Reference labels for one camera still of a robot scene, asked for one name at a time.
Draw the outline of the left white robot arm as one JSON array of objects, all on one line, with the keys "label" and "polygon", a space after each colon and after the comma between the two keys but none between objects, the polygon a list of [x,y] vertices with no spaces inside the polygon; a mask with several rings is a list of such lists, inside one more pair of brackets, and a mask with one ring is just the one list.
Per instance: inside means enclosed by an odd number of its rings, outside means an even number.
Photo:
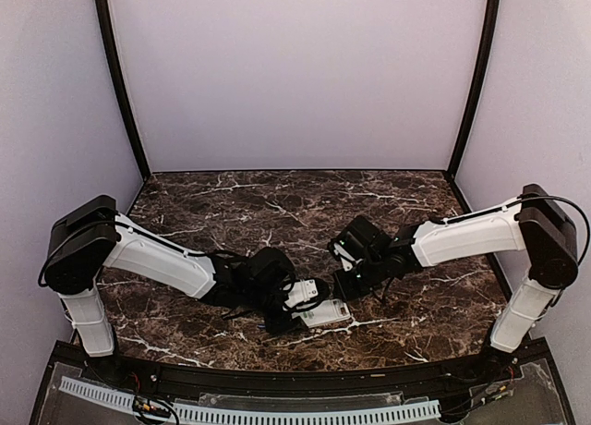
[{"label": "left white robot arm", "polygon": [[98,196],[53,225],[38,284],[62,299],[87,355],[95,358],[94,369],[110,384],[124,383],[130,365],[115,352],[115,334],[96,286],[104,268],[138,274],[214,307],[257,311],[270,333],[295,326],[294,312],[318,294],[313,281],[296,278],[278,249],[252,257],[187,249],[133,223],[113,198]]}]

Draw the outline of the white remote control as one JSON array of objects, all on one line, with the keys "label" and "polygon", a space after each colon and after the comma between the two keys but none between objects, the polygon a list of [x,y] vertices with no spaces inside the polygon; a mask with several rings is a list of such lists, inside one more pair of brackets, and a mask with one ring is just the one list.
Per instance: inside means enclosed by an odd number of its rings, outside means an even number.
[{"label": "white remote control", "polygon": [[340,299],[324,300],[316,308],[295,314],[307,328],[317,328],[351,318],[350,310]]}]

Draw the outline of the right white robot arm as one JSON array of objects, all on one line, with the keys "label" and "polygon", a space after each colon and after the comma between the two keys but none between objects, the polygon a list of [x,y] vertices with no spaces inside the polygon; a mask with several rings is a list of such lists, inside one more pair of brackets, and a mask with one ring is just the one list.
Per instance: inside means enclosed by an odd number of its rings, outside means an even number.
[{"label": "right white robot arm", "polygon": [[389,236],[359,215],[328,246],[342,264],[333,275],[333,294],[355,300],[380,285],[447,261],[503,251],[525,251],[529,268],[495,321],[488,347],[471,363],[482,382],[507,366],[531,327],[577,278],[589,247],[577,245],[574,221],[561,208],[567,199],[538,184],[501,204],[452,218],[407,225]]}]

